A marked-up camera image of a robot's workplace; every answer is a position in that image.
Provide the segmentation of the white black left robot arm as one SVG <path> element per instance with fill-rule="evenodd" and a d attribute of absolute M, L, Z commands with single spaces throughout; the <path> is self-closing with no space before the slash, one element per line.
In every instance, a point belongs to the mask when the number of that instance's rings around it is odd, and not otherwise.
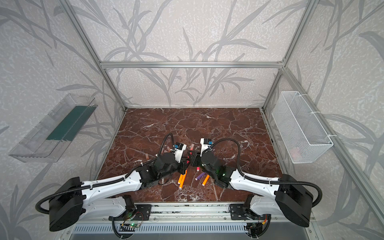
<path fill-rule="evenodd" d="M 86 217 L 120 217 L 128 210 L 127 201 L 119 198 L 116 202 L 103 205 L 103 200 L 154 187 L 161 179 L 174 173 L 185 173 L 188 166 L 188 157 L 179 158 L 173 153 L 165 153 L 125 175 L 84 182 L 78 177 L 71 178 L 48 198 L 49 230 L 64 230 Z"/>

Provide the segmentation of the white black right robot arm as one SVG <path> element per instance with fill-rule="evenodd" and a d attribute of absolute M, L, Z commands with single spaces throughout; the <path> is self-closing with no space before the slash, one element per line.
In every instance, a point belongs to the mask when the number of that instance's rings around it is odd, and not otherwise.
<path fill-rule="evenodd" d="M 314 196 L 304 187 L 306 182 L 286 174 L 280 178 L 241 174 L 238 169 L 223 165 L 213 151 L 189 151 L 188 157 L 191 165 L 207 173 L 215 185 L 253 193 L 244 205 L 252 217 L 283 215 L 300 227 L 309 227 Z"/>

